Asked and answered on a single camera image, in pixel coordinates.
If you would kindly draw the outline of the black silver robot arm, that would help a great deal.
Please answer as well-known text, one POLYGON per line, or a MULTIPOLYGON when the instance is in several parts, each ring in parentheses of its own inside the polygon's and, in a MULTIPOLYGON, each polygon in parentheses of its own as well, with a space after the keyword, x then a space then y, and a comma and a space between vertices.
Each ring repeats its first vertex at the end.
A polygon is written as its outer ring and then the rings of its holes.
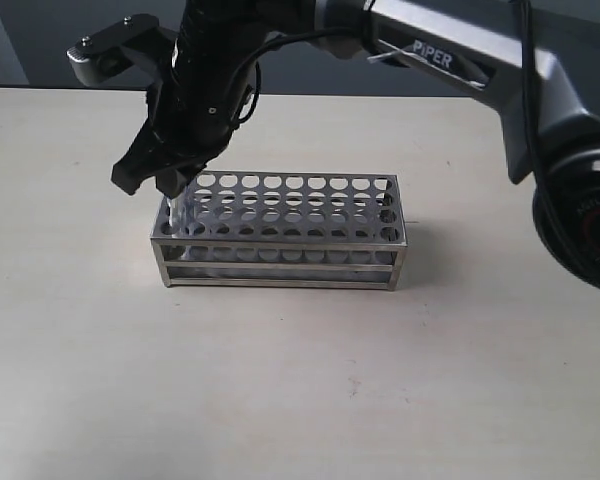
POLYGON ((122 43, 155 51, 158 73, 113 183, 178 195, 249 115, 259 58, 294 43, 414 69, 496 112, 509 179, 535 180, 542 243, 600 290, 600 22, 528 1, 190 1, 173 41, 122 43))

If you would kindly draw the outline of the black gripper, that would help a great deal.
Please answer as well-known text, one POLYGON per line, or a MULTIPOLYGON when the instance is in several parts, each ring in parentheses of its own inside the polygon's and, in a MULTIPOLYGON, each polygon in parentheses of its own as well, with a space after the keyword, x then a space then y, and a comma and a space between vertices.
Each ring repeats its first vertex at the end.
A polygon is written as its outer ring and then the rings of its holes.
POLYGON ((185 14, 178 31, 157 27, 147 44, 159 60, 148 116, 111 181, 133 196, 153 177, 176 198, 226 149, 260 46, 254 14, 185 14))

